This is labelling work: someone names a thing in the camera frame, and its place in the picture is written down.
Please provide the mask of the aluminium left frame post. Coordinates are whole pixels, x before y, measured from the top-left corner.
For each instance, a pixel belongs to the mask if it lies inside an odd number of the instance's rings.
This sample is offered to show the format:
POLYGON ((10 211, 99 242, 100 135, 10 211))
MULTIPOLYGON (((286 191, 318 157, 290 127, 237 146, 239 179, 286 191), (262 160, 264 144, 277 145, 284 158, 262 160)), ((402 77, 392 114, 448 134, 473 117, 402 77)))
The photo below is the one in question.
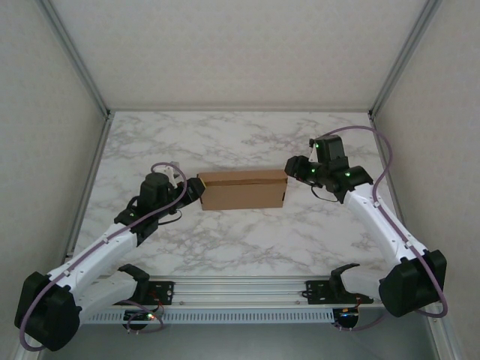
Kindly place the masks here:
POLYGON ((52 33, 57 38, 58 43, 64 50, 68 60, 70 61, 73 69, 75 70, 80 81, 84 85, 90 98, 93 100, 98 112, 107 118, 110 114, 110 110, 106 105, 104 99, 101 96, 95 81, 92 78, 85 62, 80 55, 76 45, 73 42, 56 6, 52 0, 34 0, 35 4, 39 7, 40 11, 44 15, 49 27, 52 29, 52 33))

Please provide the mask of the aluminium right frame post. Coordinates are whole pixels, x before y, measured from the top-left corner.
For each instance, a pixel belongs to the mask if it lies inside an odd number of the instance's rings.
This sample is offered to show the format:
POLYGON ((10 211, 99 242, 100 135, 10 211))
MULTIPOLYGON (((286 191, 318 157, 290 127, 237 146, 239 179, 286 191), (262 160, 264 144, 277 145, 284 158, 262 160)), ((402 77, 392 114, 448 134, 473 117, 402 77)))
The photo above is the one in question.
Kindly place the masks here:
POLYGON ((412 25, 412 28, 406 36, 393 65, 388 71, 373 104, 368 110, 372 122, 378 116, 380 110, 385 106, 386 101, 389 99, 389 96, 395 88, 398 80, 401 78, 402 73, 442 3, 443 0, 426 0, 424 3, 419 15, 416 17, 416 20, 412 25))

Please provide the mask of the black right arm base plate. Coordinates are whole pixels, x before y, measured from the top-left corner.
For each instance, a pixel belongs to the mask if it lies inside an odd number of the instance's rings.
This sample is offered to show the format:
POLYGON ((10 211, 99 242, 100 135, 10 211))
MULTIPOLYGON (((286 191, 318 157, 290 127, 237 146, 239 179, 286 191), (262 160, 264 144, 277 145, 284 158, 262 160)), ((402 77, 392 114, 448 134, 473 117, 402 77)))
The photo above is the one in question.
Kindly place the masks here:
POLYGON ((301 296, 309 305, 357 305, 373 304, 374 300, 365 295, 347 292, 341 286, 331 285, 329 280, 307 280, 301 296))

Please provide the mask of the aluminium table edge rail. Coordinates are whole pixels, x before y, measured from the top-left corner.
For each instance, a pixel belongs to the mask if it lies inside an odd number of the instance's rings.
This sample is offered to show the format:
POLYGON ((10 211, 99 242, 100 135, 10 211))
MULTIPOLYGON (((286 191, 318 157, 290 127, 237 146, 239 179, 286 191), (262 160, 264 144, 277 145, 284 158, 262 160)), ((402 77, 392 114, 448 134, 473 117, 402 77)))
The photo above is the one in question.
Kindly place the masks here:
POLYGON ((301 293, 306 281, 328 281, 326 277, 223 276, 153 277, 150 281, 175 282, 173 307, 267 307, 325 305, 340 308, 347 304, 308 304, 301 293))

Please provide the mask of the brown cardboard box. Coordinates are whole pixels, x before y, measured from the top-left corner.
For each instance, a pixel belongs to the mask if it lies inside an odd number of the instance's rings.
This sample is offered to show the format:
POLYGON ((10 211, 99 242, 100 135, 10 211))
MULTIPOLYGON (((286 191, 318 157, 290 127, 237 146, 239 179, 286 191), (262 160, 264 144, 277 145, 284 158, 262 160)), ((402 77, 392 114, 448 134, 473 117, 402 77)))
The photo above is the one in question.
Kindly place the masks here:
POLYGON ((276 209, 284 204, 287 174, 282 169, 201 172, 204 211, 276 209))

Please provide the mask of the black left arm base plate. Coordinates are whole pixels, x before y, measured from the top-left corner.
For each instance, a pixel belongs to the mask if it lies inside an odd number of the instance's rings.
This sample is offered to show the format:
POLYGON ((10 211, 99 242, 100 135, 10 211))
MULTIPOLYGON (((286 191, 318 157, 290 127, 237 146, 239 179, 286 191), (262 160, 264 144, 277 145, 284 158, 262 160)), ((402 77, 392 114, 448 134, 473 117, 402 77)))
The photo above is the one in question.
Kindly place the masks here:
POLYGON ((173 302, 175 285, 173 281, 150 281, 144 304, 170 306, 173 302))

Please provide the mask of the aluminium left side rail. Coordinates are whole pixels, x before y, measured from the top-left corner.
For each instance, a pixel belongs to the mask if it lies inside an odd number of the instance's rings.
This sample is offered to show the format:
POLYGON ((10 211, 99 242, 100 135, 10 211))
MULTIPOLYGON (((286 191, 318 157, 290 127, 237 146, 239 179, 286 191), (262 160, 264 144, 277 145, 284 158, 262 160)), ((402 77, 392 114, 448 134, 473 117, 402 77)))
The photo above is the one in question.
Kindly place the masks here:
POLYGON ((104 153, 105 146, 107 144, 108 137, 110 135, 110 129, 112 127, 115 112, 108 111, 104 118, 103 127, 100 132, 100 136, 97 141, 97 145, 94 150, 94 155, 88 168, 88 174, 85 180, 82 194, 79 199, 79 205, 73 218, 73 223, 70 227, 70 232, 67 237, 66 245, 64 246, 63 253, 61 255, 61 262, 72 257, 74 249, 80 234, 80 230, 83 224, 83 219, 89 204, 89 200, 92 194, 92 189, 95 184, 95 179, 98 174, 98 169, 101 164, 101 158, 104 153))

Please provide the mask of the aluminium frame post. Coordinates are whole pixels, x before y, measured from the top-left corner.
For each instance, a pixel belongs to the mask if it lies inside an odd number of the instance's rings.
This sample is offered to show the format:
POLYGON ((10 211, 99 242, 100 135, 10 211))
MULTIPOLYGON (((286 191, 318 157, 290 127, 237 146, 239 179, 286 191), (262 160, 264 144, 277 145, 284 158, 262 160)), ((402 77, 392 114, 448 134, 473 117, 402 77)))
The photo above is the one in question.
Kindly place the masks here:
POLYGON ((395 88, 398 80, 401 78, 402 73, 442 3, 443 0, 426 0, 424 3, 419 15, 416 17, 416 20, 412 25, 412 28, 406 36, 393 65, 388 71, 373 104, 368 110, 372 122, 378 116, 380 110, 385 106, 386 101, 389 99, 389 96, 395 88))
POLYGON ((110 110, 106 105, 104 99, 101 96, 95 81, 92 78, 85 62, 80 55, 76 45, 73 42, 56 6, 52 0, 34 0, 35 4, 39 7, 40 11, 44 15, 49 27, 52 29, 52 33, 57 38, 58 43, 64 50, 68 60, 70 61, 73 69, 75 70, 80 81, 84 85, 90 98, 93 100, 98 112, 107 118, 110 114, 110 110))

